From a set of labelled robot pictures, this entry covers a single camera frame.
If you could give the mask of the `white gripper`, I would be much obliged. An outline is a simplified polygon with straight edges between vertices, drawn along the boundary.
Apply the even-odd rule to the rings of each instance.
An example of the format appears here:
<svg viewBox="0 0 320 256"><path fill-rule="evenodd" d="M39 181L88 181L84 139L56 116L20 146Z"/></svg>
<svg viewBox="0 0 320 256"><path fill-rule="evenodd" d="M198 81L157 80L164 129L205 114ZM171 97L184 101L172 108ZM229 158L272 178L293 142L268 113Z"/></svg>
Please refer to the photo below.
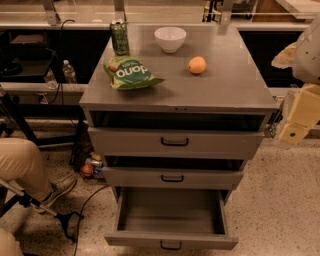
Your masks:
<svg viewBox="0 0 320 256"><path fill-rule="evenodd" d="M320 86L305 84L298 93L287 121L280 132L279 140L297 145L309 133L307 128L313 128L320 121Z"/></svg>

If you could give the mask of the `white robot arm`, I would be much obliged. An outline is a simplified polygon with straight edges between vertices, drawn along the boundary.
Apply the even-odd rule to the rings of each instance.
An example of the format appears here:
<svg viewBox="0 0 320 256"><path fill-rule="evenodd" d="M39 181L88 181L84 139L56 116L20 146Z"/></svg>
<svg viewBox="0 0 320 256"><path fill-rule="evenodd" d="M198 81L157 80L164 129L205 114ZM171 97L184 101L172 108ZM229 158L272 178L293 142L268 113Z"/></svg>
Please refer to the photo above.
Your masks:
<svg viewBox="0 0 320 256"><path fill-rule="evenodd" d="M304 85L294 95L278 139L296 145L320 121L320 17L316 17L299 36L271 62L279 69L291 68L294 78Z"/></svg>

